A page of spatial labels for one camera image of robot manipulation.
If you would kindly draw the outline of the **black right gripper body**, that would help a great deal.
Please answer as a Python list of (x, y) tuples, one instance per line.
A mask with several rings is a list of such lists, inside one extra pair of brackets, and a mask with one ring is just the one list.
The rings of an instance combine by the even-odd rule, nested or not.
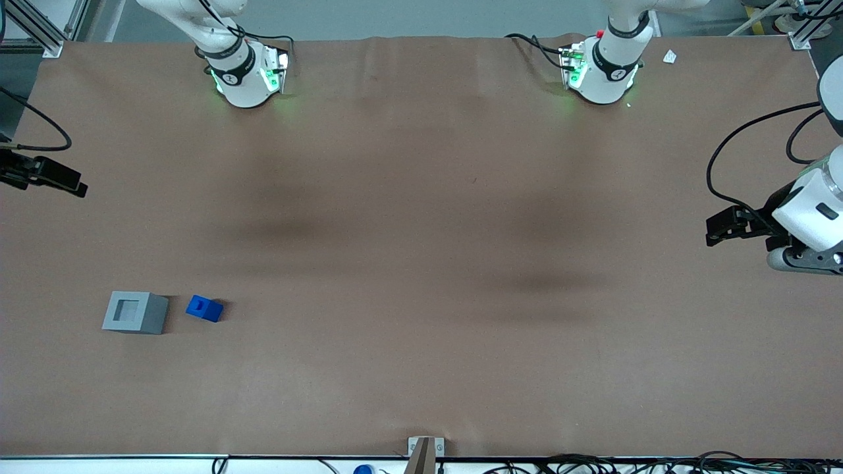
[(15, 153), (9, 148), (1, 148), (2, 183), (26, 191), (30, 186), (30, 175), (34, 168), (33, 159)]

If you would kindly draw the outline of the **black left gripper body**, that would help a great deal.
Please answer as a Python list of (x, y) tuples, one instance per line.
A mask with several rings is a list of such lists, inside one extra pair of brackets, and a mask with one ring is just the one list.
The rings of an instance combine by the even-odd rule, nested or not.
[(791, 233), (774, 219), (772, 213), (788, 200), (792, 189), (793, 186), (780, 187), (767, 198), (767, 201), (761, 207), (752, 208), (749, 205), (744, 205), (746, 207), (744, 213), (747, 214), (746, 220), (748, 222), (748, 231), (747, 235), (743, 237), (744, 239), (758, 237), (791, 239)]

